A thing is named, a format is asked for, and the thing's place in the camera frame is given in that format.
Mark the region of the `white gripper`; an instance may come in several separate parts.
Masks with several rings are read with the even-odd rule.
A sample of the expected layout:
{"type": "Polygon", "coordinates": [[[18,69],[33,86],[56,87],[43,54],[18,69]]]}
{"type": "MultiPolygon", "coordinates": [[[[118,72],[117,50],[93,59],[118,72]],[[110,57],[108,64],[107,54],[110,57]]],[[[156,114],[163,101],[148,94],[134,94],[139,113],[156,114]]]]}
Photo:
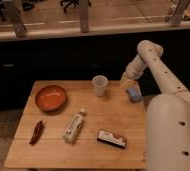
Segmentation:
{"type": "Polygon", "coordinates": [[[125,88],[128,86],[128,80],[130,80],[130,86],[137,85],[141,75],[143,74],[144,71],[144,62],[141,61],[140,59],[134,59],[132,62],[130,62],[126,69],[125,72],[122,75],[122,78],[120,80],[120,87],[125,88]]]}

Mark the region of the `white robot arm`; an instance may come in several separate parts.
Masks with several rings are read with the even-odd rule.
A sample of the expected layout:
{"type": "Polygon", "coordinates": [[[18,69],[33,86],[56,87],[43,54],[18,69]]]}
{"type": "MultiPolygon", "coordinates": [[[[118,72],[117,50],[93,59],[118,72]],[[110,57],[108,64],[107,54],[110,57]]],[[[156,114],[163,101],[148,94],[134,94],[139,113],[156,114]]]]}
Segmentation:
{"type": "Polygon", "coordinates": [[[140,41],[120,80],[129,87],[149,68],[160,94],[146,111],[146,171],[190,171],[190,91],[162,62],[163,47],[140,41]]]}

